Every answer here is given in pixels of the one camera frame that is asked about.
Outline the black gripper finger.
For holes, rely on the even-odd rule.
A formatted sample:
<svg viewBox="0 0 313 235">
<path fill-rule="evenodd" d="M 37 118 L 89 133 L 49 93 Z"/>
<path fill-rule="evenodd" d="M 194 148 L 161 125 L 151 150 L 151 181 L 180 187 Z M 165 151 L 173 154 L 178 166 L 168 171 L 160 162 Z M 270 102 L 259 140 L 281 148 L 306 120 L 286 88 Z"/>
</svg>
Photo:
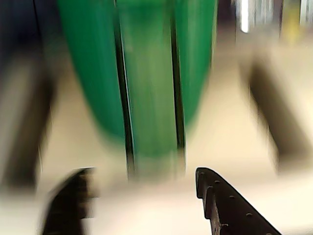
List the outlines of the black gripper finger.
<svg viewBox="0 0 313 235">
<path fill-rule="evenodd" d="M 86 234 L 83 219 L 92 218 L 91 204 L 97 197 L 91 189 L 93 173 L 93 167 L 76 169 L 52 190 L 40 234 Z"/>
<path fill-rule="evenodd" d="M 230 183 L 215 171 L 196 169 L 196 193 L 213 235 L 279 235 Z"/>
</svg>

